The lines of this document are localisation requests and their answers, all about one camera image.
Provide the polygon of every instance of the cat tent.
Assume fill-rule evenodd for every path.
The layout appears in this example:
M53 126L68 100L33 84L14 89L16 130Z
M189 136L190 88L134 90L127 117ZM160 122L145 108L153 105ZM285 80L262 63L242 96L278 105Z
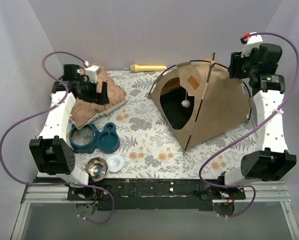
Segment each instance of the cat tent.
M247 115L254 102L244 93L242 83L230 79L227 67L215 59L214 53L206 60L182 62L168 68L157 77L148 97L153 99L186 151L248 123ZM190 101L188 108L181 104L185 99Z

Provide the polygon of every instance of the tent opening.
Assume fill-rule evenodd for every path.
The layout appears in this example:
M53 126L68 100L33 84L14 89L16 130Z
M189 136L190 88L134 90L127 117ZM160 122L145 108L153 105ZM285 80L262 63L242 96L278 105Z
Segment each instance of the tent opening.
M169 80L161 90L160 105L171 127L175 130L182 129L190 120L194 109L194 96L187 96L190 101L188 108L182 106L185 100L186 90L180 85L180 78Z

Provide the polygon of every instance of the gray floor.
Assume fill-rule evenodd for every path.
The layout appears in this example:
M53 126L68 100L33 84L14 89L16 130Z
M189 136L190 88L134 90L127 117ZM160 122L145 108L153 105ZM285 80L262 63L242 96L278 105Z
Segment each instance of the gray floor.
M241 210L245 203L236 203ZM108 212L92 218L105 219ZM231 219L199 214L197 210L117 210L105 225L78 218L72 203L32 203L23 240L290 240L279 202L256 202Z

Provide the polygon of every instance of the hanging ball toy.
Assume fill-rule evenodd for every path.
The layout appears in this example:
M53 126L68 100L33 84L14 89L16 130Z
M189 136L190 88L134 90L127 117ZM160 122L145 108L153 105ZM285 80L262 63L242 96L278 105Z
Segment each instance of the hanging ball toy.
M191 102L188 100L188 91L186 91L186 93L185 93L185 100L181 101L181 105L184 108L189 108L190 107Z

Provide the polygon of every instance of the white lid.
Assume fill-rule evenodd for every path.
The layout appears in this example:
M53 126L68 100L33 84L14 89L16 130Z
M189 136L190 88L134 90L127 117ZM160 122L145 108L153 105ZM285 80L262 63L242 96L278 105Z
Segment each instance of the white lid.
M108 170L112 173L118 172L124 165L124 158L120 155L112 155L107 160Z

